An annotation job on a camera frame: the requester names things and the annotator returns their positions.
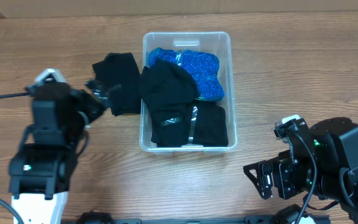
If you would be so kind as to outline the black shirt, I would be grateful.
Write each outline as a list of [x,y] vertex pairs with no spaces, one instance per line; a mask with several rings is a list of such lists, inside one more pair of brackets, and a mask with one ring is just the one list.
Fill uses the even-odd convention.
[[157,59],[153,65],[144,67],[139,95],[150,113],[151,141],[158,147],[186,144],[185,115],[189,105],[200,95],[193,77],[179,65]]

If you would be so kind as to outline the sparkly blue garment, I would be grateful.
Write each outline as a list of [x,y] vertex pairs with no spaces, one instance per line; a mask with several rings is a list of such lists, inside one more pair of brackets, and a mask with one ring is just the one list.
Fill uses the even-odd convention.
[[219,59],[214,54],[190,49],[174,51],[158,47],[150,52],[149,65],[153,65],[158,59],[177,64],[186,70],[197,84],[199,100],[221,101],[224,98],[225,92],[218,79]]

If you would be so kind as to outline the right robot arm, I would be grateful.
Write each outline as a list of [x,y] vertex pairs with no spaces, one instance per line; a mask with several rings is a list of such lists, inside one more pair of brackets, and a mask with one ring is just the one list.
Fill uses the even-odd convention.
[[273,187],[285,200],[302,192],[306,195],[302,206],[289,206],[269,222],[318,223],[306,212],[315,195],[331,200],[325,210],[340,205],[358,223],[358,124],[336,117],[308,127],[294,114],[276,122],[273,131],[289,149],[273,159],[244,166],[245,175],[264,200],[272,197]]

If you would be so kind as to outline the black pants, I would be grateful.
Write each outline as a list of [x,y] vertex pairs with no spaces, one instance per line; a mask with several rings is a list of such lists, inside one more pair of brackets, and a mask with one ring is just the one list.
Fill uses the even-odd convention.
[[213,102],[195,100],[184,117],[184,143],[204,147],[226,147],[229,144],[226,111]]

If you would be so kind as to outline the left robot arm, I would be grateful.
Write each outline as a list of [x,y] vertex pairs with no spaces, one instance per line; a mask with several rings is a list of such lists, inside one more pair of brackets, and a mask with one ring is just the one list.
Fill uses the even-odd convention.
[[86,87],[56,81],[26,87],[34,122],[9,163],[14,223],[61,222],[70,179],[90,141],[87,129],[110,105],[100,81],[89,80]]

